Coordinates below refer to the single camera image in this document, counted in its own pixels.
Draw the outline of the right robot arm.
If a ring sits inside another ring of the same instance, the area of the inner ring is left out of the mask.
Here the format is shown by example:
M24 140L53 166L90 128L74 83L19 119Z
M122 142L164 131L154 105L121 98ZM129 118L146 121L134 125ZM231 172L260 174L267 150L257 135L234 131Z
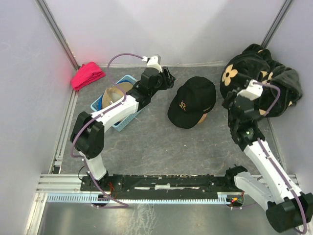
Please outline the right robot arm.
M290 178L273 155L258 128L259 112L252 99L229 92L223 102L228 111L228 127L234 142L257 167L265 184L243 169L227 176L224 185L229 191L241 189L259 204L268 222L278 233L295 229L306 234L313 217L313 195L304 193Z

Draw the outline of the blue perforated plastic basket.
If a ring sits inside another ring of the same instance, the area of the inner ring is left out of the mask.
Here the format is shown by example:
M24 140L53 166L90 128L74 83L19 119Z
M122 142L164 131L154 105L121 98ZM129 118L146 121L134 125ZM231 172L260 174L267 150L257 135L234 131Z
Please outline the blue perforated plastic basket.
M118 84L118 83L121 83L121 82L126 82L126 81L132 83L133 85L137 82L137 80L136 80L135 78L133 78L132 76L130 76L130 75L125 75L125 76L122 77L120 80L118 80L117 84ZM99 98L97 98L97 99L90 105L90 108L91 108L94 112L97 112L97 111L98 111L98 110L97 110L97 103L98 103L98 99L99 99ZM138 112L136 112L136 113L134 113L134 114L128 115L128 116L125 117L123 120L121 120L121 121L117 122L116 124L114 124L112 127L113 127L116 131L118 131L118 132L122 131L122 130L140 113L140 112L141 112L141 110L138 111Z

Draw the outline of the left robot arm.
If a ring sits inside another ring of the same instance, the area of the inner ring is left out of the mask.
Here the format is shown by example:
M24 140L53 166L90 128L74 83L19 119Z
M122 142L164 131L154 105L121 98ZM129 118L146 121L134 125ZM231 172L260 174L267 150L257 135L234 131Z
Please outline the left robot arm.
M167 67L162 67L161 71L146 68L141 79L117 102L100 111L78 115L70 137L71 155L84 160L89 175L93 177L91 185L96 190L103 191L108 186L108 172L101 157L106 131L118 121L142 110L157 91L172 88L174 82L175 78Z

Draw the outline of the black NY cap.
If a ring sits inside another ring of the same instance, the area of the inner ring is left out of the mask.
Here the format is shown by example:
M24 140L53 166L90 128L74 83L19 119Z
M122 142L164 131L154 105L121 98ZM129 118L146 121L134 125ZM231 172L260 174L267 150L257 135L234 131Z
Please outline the black NY cap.
M213 82L205 77L191 77L177 90L167 111L168 119L178 128L190 129L214 108L216 97Z

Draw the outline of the tan sport cap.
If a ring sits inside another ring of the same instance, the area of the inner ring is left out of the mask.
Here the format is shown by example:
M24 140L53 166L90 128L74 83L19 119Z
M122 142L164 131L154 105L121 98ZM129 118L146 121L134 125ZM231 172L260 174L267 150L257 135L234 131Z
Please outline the tan sport cap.
M129 91L133 84L126 81L118 83L118 86L124 91ZM110 88L107 88L102 96L102 109L110 106L111 104L117 102L119 99L121 99L124 96L123 92L116 86L112 86Z

